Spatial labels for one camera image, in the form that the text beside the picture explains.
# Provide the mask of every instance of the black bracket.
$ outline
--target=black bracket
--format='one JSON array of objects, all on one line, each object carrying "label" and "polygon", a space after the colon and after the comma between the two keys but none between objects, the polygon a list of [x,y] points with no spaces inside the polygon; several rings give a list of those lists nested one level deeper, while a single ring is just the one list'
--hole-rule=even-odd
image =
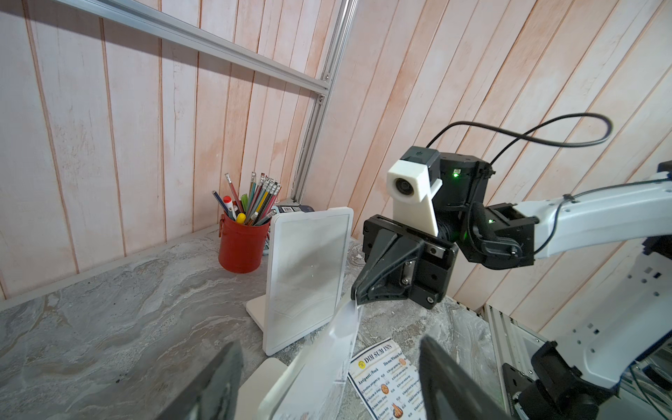
[{"label": "black bracket", "polygon": [[[352,286],[352,299],[357,304],[407,299],[424,246],[424,241],[380,229],[369,259]],[[401,271],[393,277],[398,281],[390,281],[389,276],[396,271]]]}]

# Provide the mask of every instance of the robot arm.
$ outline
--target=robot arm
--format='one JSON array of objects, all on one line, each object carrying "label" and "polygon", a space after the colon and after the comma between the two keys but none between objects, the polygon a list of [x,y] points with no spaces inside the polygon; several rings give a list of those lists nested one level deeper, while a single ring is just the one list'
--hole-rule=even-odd
[{"label": "robot arm", "polygon": [[351,297],[358,304],[411,299],[431,309],[445,296],[458,248],[471,262],[509,269],[570,249],[652,237],[628,276],[635,280],[546,343],[532,358],[539,379],[514,397],[531,420],[595,418],[630,363],[670,334],[663,320],[671,316],[672,286],[655,280],[672,272],[665,236],[672,235],[672,161],[638,183],[484,207],[493,173],[476,157],[411,147],[388,172],[394,220],[376,215],[364,223],[367,264]]},{"label": "robot arm", "polygon": [[388,172],[394,220],[364,222],[367,265],[353,285],[358,304],[443,298],[456,256],[490,269],[616,241],[672,234],[672,162],[649,180],[520,204],[482,204],[490,164],[411,147]]}]

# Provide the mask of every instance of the pencil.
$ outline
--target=pencil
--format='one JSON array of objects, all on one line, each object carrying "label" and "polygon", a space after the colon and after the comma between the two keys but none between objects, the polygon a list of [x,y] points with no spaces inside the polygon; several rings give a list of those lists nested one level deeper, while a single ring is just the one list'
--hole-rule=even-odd
[{"label": "pencil", "polygon": [[261,189],[263,185],[266,183],[266,175],[264,173],[261,173],[261,176],[259,177],[259,183],[257,183],[257,187],[255,188],[255,196],[253,202],[257,201],[257,198],[259,197],[259,194],[261,193]]},{"label": "pencil", "polygon": [[268,197],[268,193],[269,193],[269,187],[267,187],[267,189],[263,192],[263,196],[259,199],[259,203],[255,207],[256,212],[261,210],[263,203],[266,201],[266,198]]},{"label": "pencil", "polygon": [[252,216],[250,216],[248,219],[245,219],[245,224],[247,226],[252,226],[254,224],[254,220],[257,218],[258,215],[259,213],[254,212]]},{"label": "pencil", "polygon": [[273,197],[277,189],[278,184],[273,184],[272,188],[268,191],[268,195],[264,198],[263,202],[261,203],[261,207],[258,209],[259,214],[263,214],[266,211],[268,203],[271,202],[271,197]]},{"label": "pencil", "polygon": [[241,199],[238,198],[238,194],[236,194],[236,189],[233,187],[233,182],[231,182],[231,177],[228,176],[228,172],[224,174],[226,177],[226,181],[228,182],[228,187],[231,188],[231,194],[233,195],[233,200],[237,204],[238,209],[242,212],[243,211],[243,203],[241,203]]},{"label": "pencil", "polygon": [[256,183],[257,183],[257,174],[256,172],[252,171],[252,177],[250,177],[250,190],[249,193],[247,194],[247,197],[249,198],[250,202],[252,201],[252,197],[254,197],[254,187]]},{"label": "pencil", "polygon": [[276,193],[273,195],[273,197],[271,197],[271,201],[268,203],[268,206],[266,206],[266,209],[264,209],[263,213],[261,213],[261,217],[266,217],[268,212],[271,211],[271,207],[273,207],[273,205],[276,203],[276,200],[278,199],[278,195],[280,194],[281,188],[282,186],[278,185]]},{"label": "pencil", "polygon": [[257,197],[255,198],[254,204],[252,205],[252,207],[250,207],[250,209],[252,209],[252,210],[257,209],[257,205],[259,204],[259,201],[261,201],[261,199],[263,198],[263,194],[268,189],[268,186],[269,186],[270,183],[271,183],[271,179],[266,178],[266,180],[263,182],[263,184],[261,184],[261,187],[257,188],[259,190],[259,192],[257,192]]},{"label": "pencil", "polygon": [[271,217],[273,217],[273,216],[275,216],[275,215],[276,215],[276,211],[275,211],[275,210],[271,210],[271,212],[270,212],[269,214],[267,214],[266,216],[264,216],[260,221],[256,222],[256,223],[254,224],[254,226],[262,226],[262,225],[266,224],[266,222],[268,222],[269,220],[271,220]]}]

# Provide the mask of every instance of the white paper sheet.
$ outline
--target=white paper sheet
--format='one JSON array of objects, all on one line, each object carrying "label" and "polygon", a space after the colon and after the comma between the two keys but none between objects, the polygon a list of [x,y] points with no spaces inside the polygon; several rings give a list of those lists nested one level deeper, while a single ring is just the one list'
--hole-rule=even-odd
[{"label": "white paper sheet", "polygon": [[361,311],[343,299],[327,328],[304,347],[259,406],[260,419],[335,419],[346,386]]},{"label": "white paper sheet", "polygon": [[418,371],[392,339],[352,358],[348,379],[375,420],[427,418]]}]

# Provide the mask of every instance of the pen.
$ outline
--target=pen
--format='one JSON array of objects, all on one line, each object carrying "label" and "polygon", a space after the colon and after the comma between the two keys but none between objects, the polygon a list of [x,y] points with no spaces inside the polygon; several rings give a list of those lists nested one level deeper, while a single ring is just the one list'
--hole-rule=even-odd
[{"label": "pen", "polygon": [[217,194],[217,191],[212,190],[212,195],[215,197],[215,199],[217,200],[217,202],[219,203],[219,205],[222,206],[222,208],[224,209],[224,211],[226,211],[226,205],[225,205],[224,202],[222,201],[222,198],[219,196],[219,194]]},{"label": "pen", "polygon": [[231,182],[231,177],[228,176],[228,172],[224,174],[226,177],[226,181],[228,182],[228,187],[231,188],[231,194],[233,194],[233,199],[235,200],[236,204],[238,204],[238,209],[240,211],[243,211],[243,204],[241,203],[241,199],[238,198],[238,194],[236,194],[236,189],[233,187],[233,182]]}]

